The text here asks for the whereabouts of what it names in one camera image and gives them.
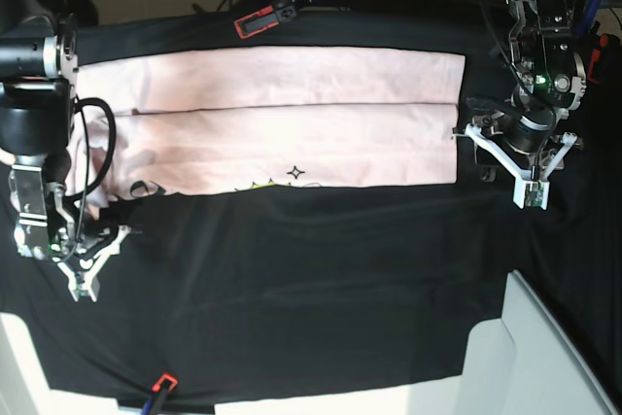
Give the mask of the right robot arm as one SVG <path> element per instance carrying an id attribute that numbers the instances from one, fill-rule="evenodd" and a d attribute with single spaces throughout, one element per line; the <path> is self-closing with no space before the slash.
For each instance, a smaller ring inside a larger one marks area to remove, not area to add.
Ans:
<path id="1" fill-rule="evenodd" d="M 54 263 L 74 299 L 96 300 L 98 272 L 131 229 L 86 210 L 87 196 L 112 164 L 117 128 L 107 103 L 78 97 L 78 72 L 77 22 L 68 0 L 1 0 L 1 148 L 14 158 L 9 187 L 17 252 Z M 70 194 L 74 118 L 90 106 L 107 118 L 107 153 L 99 173 Z"/>

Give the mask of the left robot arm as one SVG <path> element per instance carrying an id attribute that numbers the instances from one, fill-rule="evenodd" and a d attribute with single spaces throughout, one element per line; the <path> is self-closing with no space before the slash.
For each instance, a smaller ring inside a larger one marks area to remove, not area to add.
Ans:
<path id="1" fill-rule="evenodd" d="M 542 180 L 564 167 L 565 151 L 581 149 L 581 137 L 563 122 L 576 110 L 587 88 L 587 73 L 576 50 L 571 0 L 504 0 L 513 25 L 502 34 L 488 0 L 478 0 L 494 54 L 513 80 L 506 97 L 480 92 L 466 99 L 466 117 L 455 130 L 476 130 L 486 151 L 474 144 L 480 179 L 492 182 L 507 157 L 528 179 Z"/>

